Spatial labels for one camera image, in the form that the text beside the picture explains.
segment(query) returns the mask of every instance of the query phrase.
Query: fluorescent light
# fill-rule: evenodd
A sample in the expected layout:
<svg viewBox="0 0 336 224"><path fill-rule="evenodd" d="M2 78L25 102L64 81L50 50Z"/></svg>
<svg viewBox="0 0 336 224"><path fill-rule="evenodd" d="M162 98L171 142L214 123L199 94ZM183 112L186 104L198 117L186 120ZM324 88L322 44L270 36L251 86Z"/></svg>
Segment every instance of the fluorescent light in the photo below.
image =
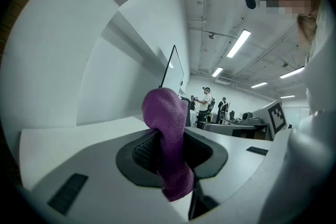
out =
<svg viewBox="0 0 336 224"><path fill-rule="evenodd" d="M219 73L221 73L223 69L221 67L218 67L215 73L212 74L213 77L216 77Z"/></svg>
<svg viewBox="0 0 336 224"><path fill-rule="evenodd" d="M292 71L292 72L290 72L290 73L288 73L288 74L285 74L285 75L280 76L280 78L284 79L284 78L293 76L293 75L295 75L295 74L297 74L297 73L302 72L302 71L304 70L304 68L305 68L305 67L301 67L301 68L299 68L299 69L297 69L297 70L294 70L294 71Z"/></svg>
<svg viewBox="0 0 336 224"><path fill-rule="evenodd" d="M251 86L251 88L256 88L256 87L264 86L264 85L266 85L266 84L267 84L267 82L263 82L263 83L260 83L260 84Z"/></svg>
<svg viewBox="0 0 336 224"><path fill-rule="evenodd" d="M243 30L242 34L240 35L240 37L238 38L238 40L236 41L236 43L234 44L231 51L228 53L226 57L232 58L237 53L237 51L241 48L241 46L244 44L244 42L250 35L251 35L251 32L247 30Z"/></svg>
<svg viewBox="0 0 336 224"><path fill-rule="evenodd" d="M280 98L292 98L292 97L295 97L295 95L282 96Z"/></svg>

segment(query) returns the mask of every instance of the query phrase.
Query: white t-shirt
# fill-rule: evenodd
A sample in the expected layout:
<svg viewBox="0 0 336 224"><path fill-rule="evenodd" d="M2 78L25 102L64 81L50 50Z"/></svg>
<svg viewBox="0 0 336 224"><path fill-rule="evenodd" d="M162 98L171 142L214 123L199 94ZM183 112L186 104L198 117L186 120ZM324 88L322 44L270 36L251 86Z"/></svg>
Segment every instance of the white t-shirt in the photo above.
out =
<svg viewBox="0 0 336 224"><path fill-rule="evenodd" d="M210 93L206 94L203 98L203 101L206 101L206 104L201 104L199 103L199 107L200 107L200 111L205 111L208 109L208 105L210 105L211 101L212 101L212 96Z"/></svg>
<svg viewBox="0 0 336 224"><path fill-rule="evenodd" d="M326 40L332 32L335 30L335 17L332 7L330 6L328 0L322 0L318 15L316 19L317 29L315 37L311 44L311 49L309 54L306 57L306 64L314 58L314 56L319 52L319 50L323 47L323 45L326 43ZM309 90L306 91L308 104L311 113L314 113L315 111L322 110L323 108L320 107L319 104L314 102L313 98L311 97Z"/></svg>

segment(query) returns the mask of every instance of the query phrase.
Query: black rectangular strip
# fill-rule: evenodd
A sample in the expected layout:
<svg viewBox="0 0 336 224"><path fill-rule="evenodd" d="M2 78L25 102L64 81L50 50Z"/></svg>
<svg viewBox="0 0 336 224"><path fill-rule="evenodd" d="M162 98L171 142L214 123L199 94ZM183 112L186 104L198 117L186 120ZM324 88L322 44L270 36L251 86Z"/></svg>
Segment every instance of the black rectangular strip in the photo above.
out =
<svg viewBox="0 0 336 224"><path fill-rule="evenodd" d="M48 205L62 215L66 215L88 178L80 174L70 176L51 198Z"/></svg>

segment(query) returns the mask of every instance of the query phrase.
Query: ceiling light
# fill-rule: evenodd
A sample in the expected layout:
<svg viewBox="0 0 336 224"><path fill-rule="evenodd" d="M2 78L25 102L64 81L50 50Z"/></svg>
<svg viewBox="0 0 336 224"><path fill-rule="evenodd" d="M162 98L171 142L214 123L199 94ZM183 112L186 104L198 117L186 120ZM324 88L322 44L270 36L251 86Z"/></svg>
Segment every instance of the ceiling light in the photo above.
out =
<svg viewBox="0 0 336 224"><path fill-rule="evenodd" d="M212 74L213 77L216 77L219 73L221 73L223 69L221 67L218 67L215 73Z"/></svg>
<svg viewBox="0 0 336 224"><path fill-rule="evenodd" d="M292 97L295 97L295 95L282 96L280 98L292 98Z"/></svg>
<svg viewBox="0 0 336 224"><path fill-rule="evenodd" d="M251 35L251 32L247 30L243 30L242 34L240 35L240 37L238 38L238 40L236 41L236 43L234 44L231 51L228 53L226 57L232 58L237 53L237 51L241 48L241 46L244 44L244 42L250 35Z"/></svg>
<svg viewBox="0 0 336 224"><path fill-rule="evenodd" d="M300 67L300 68L297 69L297 70L294 70L294 71L292 71L292 72L290 72L290 73L287 73L287 74L284 74L284 75L280 76L280 78L284 79L284 78L293 76L293 75L295 75L295 74L297 74L297 73L302 72L302 71L304 70L304 68L305 68L305 67Z"/></svg>
<svg viewBox="0 0 336 224"><path fill-rule="evenodd" d="M263 83L260 83L260 84L251 86L251 88L256 88L256 87L264 86L264 85L266 85L266 84L267 84L267 82L263 82Z"/></svg>

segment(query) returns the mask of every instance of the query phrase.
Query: person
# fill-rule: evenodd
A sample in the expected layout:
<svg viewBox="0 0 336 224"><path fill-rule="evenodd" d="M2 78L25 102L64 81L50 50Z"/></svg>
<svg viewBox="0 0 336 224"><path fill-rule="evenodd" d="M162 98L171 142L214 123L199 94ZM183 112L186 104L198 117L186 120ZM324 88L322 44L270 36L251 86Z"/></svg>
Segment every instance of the person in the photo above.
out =
<svg viewBox="0 0 336 224"><path fill-rule="evenodd" d="M266 3L284 8L285 13L297 15L300 46L306 50L306 64L328 42L336 28L335 15L328 0L266 0ZM323 108L312 100L306 90L310 112Z"/></svg>
<svg viewBox="0 0 336 224"><path fill-rule="evenodd" d="M197 128L202 128L202 123L206 121L206 116L208 114L208 106L212 101L212 95L210 94L210 88L205 87L204 89L204 97L203 100L195 99L197 103L199 103L200 111L198 113L198 120L197 120Z"/></svg>
<svg viewBox="0 0 336 224"><path fill-rule="evenodd" d="M218 104L218 114L217 114L216 124L218 124L218 123L222 124L223 123L223 120L221 120L221 117L220 117L220 112L221 111L226 112L226 109L227 109L226 98L223 97L221 102L219 102L219 104Z"/></svg>

